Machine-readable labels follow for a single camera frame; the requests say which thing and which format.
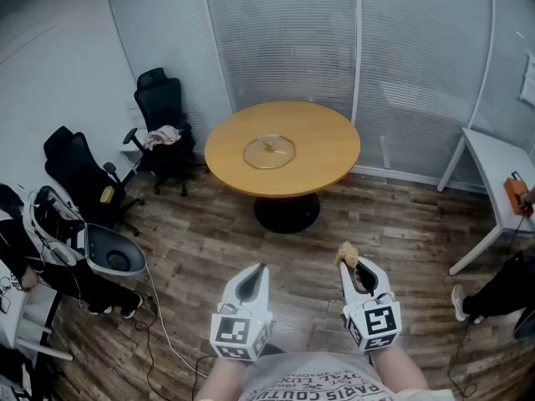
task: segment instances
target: table top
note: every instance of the table top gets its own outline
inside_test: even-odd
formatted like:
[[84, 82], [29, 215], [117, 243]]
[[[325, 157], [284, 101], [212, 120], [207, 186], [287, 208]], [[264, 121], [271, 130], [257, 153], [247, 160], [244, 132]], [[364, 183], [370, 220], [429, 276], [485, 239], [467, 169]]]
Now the table top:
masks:
[[[463, 137], [485, 182], [497, 224], [502, 229], [516, 230], [521, 216], [517, 216], [503, 183], [517, 171], [528, 189], [535, 186], [535, 167], [527, 153], [504, 141], [463, 128]], [[535, 231], [535, 215], [524, 219], [520, 231]]]
[[[262, 135], [282, 135], [295, 156], [275, 169], [258, 169], [243, 159], [246, 145]], [[341, 114], [302, 102], [259, 104], [235, 113], [206, 142], [210, 171], [235, 190], [254, 196], [306, 195], [335, 183], [354, 166], [360, 138]]]

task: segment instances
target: white cloth on chair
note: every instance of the white cloth on chair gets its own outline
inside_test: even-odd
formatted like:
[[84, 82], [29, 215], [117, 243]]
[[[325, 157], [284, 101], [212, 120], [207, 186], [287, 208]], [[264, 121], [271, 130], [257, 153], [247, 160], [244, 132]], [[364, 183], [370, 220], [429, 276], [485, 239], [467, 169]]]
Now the white cloth on chair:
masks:
[[170, 145], [174, 144], [181, 138], [181, 133], [177, 128], [169, 126], [168, 124], [162, 126], [157, 130], [152, 130], [147, 135], [147, 140], [145, 142], [145, 148], [152, 150], [152, 148], [157, 144]]

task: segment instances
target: white desk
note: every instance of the white desk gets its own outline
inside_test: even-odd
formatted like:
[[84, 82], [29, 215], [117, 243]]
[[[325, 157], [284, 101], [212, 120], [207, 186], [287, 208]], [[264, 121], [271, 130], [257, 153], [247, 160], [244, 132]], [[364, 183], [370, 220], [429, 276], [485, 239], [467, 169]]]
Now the white desk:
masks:
[[[504, 231], [515, 231], [518, 228], [522, 217], [517, 216], [512, 211], [511, 202], [503, 187], [506, 179], [511, 178], [511, 173], [518, 172], [526, 182], [527, 188], [532, 188], [535, 185], [535, 167], [533, 167], [532, 161], [524, 150], [488, 135], [463, 128], [461, 140], [451, 157], [441, 182], [436, 187], [438, 191], [444, 189], [466, 146], [468, 146], [476, 162], [477, 169], [481, 173], [488, 195], [491, 198], [492, 208], [496, 217], [496, 227], [450, 269], [450, 275], [455, 275], [474, 261]], [[535, 232], [535, 215], [525, 218], [518, 230]]]
[[[0, 261], [0, 278], [11, 276], [11, 272]], [[51, 334], [52, 330], [46, 328], [44, 323], [54, 302], [56, 291], [39, 284], [30, 293], [11, 287], [4, 295], [3, 306], [8, 313], [0, 313], [0, 343], [6, 348], [19, 349], [35, 365], [37, 353], [45, 353], [56, 358], [72, 361], [69, 353], [47, 348], [40, 344], [44, 332]]]

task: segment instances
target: orange device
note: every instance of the orange device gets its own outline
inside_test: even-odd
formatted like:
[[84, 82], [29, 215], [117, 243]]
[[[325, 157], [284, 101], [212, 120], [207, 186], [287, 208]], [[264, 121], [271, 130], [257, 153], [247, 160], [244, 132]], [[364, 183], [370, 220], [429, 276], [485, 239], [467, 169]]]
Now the orange device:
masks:
[[507, 178], [505, 183], [503, 183], [503, 186], [505, 187], [507, 196], [509, 196], [514, 213], [518, 216], [532, 216], [533, 207], [531, 205], [523, 206], [520, 201], [520, 195], [528, 192], [526, 183], [524, 183], [522, 180]]

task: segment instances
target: chair armrest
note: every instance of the chair armrest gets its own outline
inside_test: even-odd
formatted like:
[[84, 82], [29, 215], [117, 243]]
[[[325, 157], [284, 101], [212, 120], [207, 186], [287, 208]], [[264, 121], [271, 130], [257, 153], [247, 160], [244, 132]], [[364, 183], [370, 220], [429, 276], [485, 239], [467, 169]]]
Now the chair armrest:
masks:
[[100, 195], [100, 203], [108, 205], [114, 197], [114, 193], [115, 189], [111, 185], [108, 185], [102, 192], [102, 195]]
[[106, 162], [103, 166], [103, 168], [110, 174], [112, 177], [114, 177], [114, 180], [117, 181], [120, 184], [119, 177], [117, 176], [117, 168], [115, 168], [115, 165], [111, 162]]
[[131, 141], [134, 141], [134, 144], [137, 146], [138, 149], [140, 149], [141, 153], [145, 153], [145, 147], [143, 147], [143, 144], [140, 143], [140, 141], [135, 136], [135, 133], [137, 132], [137, 128], [132, 128], [128, 134], [126, 134], [125, 139], [123, 140], [123, 144], [128, 144]]
[[125, 139], [123, 140], [123, 144], [128, 144], [132, 141], [132, 139], [135, 137], [135, 133], [137, 132], [137, 128], [131, 129], [128, 134], [126, 134]]

